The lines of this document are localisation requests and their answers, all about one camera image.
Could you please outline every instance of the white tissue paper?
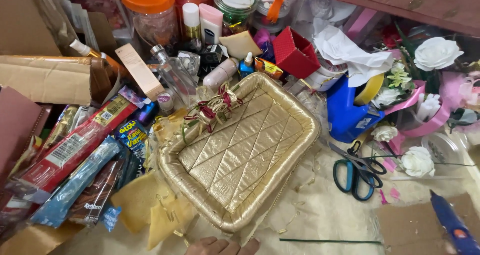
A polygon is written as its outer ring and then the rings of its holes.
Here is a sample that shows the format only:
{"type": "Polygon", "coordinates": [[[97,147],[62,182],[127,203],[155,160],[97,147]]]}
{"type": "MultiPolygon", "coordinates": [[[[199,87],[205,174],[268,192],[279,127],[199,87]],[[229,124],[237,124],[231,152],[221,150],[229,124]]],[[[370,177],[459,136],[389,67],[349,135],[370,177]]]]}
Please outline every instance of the white tissue paper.
{"type": "Polygon", "coordinates": [[[340,29],[331,25],[326,25],[313,40],[324,59],[331,61],[334,65],[343,63],[348,65],[349,87],[365,84],[371,77],[392,68],[392,53],[367,53],[353,43],[340,29]]]}

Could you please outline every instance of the qr code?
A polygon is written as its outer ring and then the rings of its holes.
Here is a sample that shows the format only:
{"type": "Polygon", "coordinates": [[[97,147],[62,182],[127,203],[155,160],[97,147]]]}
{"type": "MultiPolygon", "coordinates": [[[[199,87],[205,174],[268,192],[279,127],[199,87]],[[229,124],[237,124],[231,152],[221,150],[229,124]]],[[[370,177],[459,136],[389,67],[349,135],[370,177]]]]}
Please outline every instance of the qr code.
{"type": "Polygon", "coordinates": [[[113,116],[113,115],[112,115],[110,112],[105,111],[104,113],[102,113],[102,116],[101,116],[101,117],[108,121],[108,120],[110,120],[110,118],[111,118],[112,116],[113,116]]]}

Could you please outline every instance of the green wire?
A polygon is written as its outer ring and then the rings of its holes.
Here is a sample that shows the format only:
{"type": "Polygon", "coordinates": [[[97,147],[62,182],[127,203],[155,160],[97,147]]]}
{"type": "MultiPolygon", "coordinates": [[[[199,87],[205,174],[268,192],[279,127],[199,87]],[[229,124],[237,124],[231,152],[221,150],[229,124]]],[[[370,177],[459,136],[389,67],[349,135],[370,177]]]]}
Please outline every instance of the green wire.
{"type": "Polygon", "coordinates": [[[348,241],[348,240],[304,240],[304,239],[285,239],[280,238],[280,241],[286,242],[312,242],[312,243],[366,243],[366,244],[379,244],[380,241],[348,241]]]}

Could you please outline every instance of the yellow tape roll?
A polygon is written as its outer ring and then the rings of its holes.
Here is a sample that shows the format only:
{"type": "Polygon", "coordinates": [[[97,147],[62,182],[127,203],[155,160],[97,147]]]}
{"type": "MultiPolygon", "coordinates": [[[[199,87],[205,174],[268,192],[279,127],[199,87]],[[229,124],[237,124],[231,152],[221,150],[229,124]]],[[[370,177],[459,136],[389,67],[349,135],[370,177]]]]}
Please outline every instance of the yellow tape roll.
{"type": "Polygon", "coordinates": [[[371,77],[367,81],[365,89],[363,89],[363,91],[360,92],[353,100],[353,105],[362,106],[372,101],[372,99],[375,98],[375,95],[377,95],[378,91],[380,91],[380,88],[384,82],[384,78],[385,77],[383,73],[371,77]]]}

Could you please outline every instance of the blue bottle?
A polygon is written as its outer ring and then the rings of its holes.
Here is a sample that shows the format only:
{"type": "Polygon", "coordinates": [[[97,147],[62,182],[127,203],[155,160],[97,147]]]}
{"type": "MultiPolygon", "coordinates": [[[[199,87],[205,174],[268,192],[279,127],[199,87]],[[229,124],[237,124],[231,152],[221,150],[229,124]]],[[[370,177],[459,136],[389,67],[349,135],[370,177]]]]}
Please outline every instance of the blue bottle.
{"type": "Polygon", "coordinates": [[[244,77],[252,74],[255,72],[253,54],[248,53],[247,57],[240,62],[240,78],[243,79],[244,77]]]}

